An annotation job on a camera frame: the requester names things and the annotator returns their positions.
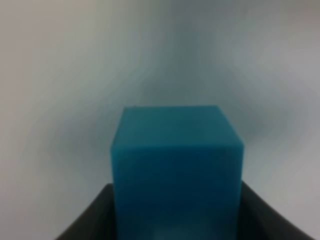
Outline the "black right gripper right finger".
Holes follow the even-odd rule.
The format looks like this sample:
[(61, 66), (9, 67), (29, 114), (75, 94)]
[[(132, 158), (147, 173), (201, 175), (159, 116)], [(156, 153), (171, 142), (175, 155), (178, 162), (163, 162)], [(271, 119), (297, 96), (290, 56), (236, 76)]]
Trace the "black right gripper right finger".
[(275, 211), (243, 182), (237, 239), (310, 240), (311, 237)]

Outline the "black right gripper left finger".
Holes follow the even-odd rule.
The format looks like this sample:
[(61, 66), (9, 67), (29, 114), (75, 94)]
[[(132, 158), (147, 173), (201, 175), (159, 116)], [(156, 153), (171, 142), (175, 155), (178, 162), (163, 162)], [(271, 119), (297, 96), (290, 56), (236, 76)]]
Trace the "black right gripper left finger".
[(114, 188), (107, 184), (58, 240), (116, 240)]

